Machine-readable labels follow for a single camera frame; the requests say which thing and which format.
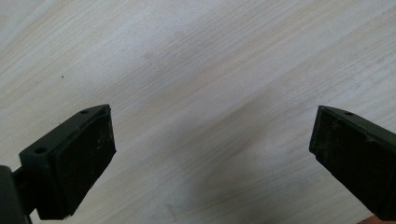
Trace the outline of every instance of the wood grain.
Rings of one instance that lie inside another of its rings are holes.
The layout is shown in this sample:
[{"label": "wood grain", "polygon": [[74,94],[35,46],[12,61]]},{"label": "wood grain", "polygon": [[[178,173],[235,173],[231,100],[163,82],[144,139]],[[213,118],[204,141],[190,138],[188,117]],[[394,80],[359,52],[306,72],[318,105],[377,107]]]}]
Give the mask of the wood grain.
[{"label": "wood grain", "polygon": [[396,1],[0,2],[0,163],[110,104],[118,153],[34,223],[358,223],[308,151],[318,105],[396,131]]}]

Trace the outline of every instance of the black plastic part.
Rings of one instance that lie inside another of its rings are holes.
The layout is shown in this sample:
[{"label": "black plastic part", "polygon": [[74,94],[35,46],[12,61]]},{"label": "black plastic part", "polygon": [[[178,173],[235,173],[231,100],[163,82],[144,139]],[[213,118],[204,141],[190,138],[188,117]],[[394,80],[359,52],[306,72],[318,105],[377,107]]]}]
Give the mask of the black plastic part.
[{"label": "black plastic part", "polygon": [[11,170],[0,165],[0,223],[29,224]]},{"label": "black plastic part", "polygon": [[109,105],[78,112],[22,151],[40,218],[73,215],[115,152]]},{"label": "black plastic part", "polygon": [[320,106],[309,151],[382,220],[396,220],[396,134]]},{"label": "black plastic part", "polygon": [[14,177],[18,193],[20,194],[23,211],[25,214],[31,214],[33,210],[35,210],[35,204],[37,201],[34,188],[29,184],[22,167],[16,170],[12,175]]}]

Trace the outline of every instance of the clamp jaw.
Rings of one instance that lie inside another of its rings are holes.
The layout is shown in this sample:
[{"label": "clamp jaw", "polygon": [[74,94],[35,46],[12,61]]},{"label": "clamp jaw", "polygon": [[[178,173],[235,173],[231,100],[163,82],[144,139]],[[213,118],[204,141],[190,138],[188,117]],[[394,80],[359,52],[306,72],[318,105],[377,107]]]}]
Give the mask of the clamp jaw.
[{"label": "clamp jaw", "polygon": [[110,106],[87,108],[20,153],[21,167],[0,166],[1,223],[72,216],[111,162],[116,148]]}]

